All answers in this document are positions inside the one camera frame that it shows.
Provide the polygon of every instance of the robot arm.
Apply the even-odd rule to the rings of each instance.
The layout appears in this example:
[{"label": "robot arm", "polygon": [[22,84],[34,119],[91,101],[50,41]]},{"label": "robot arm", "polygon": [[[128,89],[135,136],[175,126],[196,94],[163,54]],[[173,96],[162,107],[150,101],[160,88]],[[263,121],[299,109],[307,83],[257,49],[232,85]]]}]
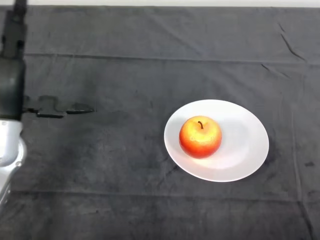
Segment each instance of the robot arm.
[{"label": "robot arm", "polygon": [[7,202],[10,180],[23,164],[26,146],[22,131],[25,62],[24,46],[27,27],[26,0],[17,0],[8,10],[2,35],[0,54],[0,209]]}]

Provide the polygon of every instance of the white plate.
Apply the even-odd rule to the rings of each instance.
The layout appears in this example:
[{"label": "white plate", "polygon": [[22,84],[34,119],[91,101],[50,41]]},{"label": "white plate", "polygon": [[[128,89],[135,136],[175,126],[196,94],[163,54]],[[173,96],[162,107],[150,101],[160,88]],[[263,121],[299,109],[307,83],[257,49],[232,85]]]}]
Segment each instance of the white plate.
[{"label": "white plate", "polygon": [[[193,158],[180,147],[180,129],[194,116],[212,118],[221,127],[221,146],[210,157]],[[211,99],[179,108],[166,123],[164,144],[180,168],[213,182],[231,182],[253,174],[264,163],[269,151],[267,131],[255,115],[232,102]]]}]

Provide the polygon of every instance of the silver metal arm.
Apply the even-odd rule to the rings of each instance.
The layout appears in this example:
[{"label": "silver metal arm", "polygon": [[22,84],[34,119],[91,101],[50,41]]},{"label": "silver metal arm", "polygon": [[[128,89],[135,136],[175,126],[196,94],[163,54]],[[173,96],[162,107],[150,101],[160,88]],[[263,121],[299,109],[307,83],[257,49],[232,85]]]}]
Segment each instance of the silver metal arm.
[{"label": "silver metal arm", "polygon": [[7,203],[11,178],[27,155],[21,131],[20,121],[0,119],[0,210]]}]

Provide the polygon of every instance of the apple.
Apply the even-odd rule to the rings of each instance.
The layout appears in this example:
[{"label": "apple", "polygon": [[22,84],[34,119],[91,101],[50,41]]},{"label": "apple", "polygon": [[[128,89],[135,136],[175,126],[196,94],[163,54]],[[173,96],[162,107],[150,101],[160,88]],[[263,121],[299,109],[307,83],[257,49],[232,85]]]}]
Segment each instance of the apple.
[{"label": "apple", "polygon": [[206,158],[218,150],[222,141],[219,124],[207,116],[188,119],[179,133],[179,142],[185,153],[194,158]]}]

